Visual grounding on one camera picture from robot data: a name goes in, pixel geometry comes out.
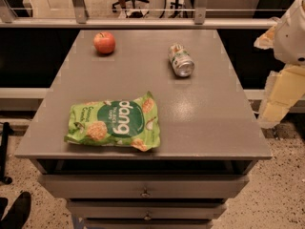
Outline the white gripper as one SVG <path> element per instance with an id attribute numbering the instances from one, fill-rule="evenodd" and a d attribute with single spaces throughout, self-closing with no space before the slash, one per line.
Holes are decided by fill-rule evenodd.
<path id="1" fill-rule="evenodd" d="M 260 125 L 277 125 L 305 94 L 304 0 L 295 0 L 276 26 L 256 38 L 254 46 L 262 50 L 274 48 L 274 57 L 286 63 L 279 73 L 271 71 L 267 77 L 258 111 Z"/>

